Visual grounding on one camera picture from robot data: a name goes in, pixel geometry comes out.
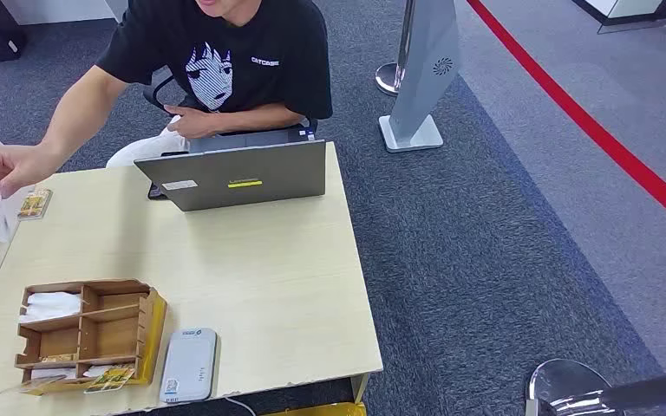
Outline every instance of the man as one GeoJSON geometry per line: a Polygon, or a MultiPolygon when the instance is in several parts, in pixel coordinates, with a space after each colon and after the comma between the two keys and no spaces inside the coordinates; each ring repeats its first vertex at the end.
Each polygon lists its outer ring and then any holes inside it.
{"type": "Polygon", "coordinates": [[[183,138],[332,113],[325,22],[311,0],[133,0],[107,51],[60,100],[42,142],[0,146],[3,197],[56,172],[106,123],[129,83],[148,84],[165,65],[189,107],[167,106],[179,118],[119,151],[115,165],[178,150],[183,138]]]}

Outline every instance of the white router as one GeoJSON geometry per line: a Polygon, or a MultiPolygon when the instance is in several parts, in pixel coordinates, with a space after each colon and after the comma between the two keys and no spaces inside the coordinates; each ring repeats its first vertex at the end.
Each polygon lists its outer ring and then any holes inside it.
{"type": "Polygon", "coordinates": [[[170,337],[160,400],[165,403],[205,400],[211,395],[216,333],[210,328],[177,331],[170,337]]]}

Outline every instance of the chrome pole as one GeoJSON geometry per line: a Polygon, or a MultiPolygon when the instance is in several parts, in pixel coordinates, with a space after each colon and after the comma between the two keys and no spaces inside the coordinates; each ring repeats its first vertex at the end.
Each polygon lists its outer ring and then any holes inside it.
{"type": "Polygon", "coordinates": [[[409,55],[409,40],[412,37],[412,15],[415,10],[415,0],[407,0],[402,22],[402,39],[400,40],[400,53],[397,62],[386,63],[376,70],[376,86],[388,95],[397,95],[404,78],[404,69],[409,55]]]}
{"type": "Polygon", "coordinates": [[[541,364],[527,385],[527,416],[624,414],[666,404],[666,375],[611,387],[601,375],[572,360],[541,364]]]}

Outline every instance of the cable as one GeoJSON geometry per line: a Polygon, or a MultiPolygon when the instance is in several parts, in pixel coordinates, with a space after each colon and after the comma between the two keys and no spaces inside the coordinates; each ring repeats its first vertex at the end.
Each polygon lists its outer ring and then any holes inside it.
{"type": "Polygon", "coordinates": [[[238,400],[229,399],[229,398],[227,398],[227,397],[226,397],[225,399],[228,400],[228,401],[230,401],[231,403],[237,404],[237,405],[243,407],[244,409],[248,410],[249,413],[251,413],[251,416],[257,416],[257,414],[254,413],[254,411],[253,411],[250,407],[248,407],[247,405],[245,405],[244,403],[241,403],[241,402],[238,401],[238,400]]]}

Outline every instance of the man's left hand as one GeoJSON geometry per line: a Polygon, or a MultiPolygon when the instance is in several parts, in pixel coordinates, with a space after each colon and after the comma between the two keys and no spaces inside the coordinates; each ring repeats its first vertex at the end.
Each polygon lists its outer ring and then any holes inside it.
{"type": "Polygon", "coordinates": [[[180,119],[167,126],[167,130],[177,132],[186,139],[198,139],[223,133],[220,113],[204,113],[195,108],[165,106],[170,114],[177,114],[180,119]]]}

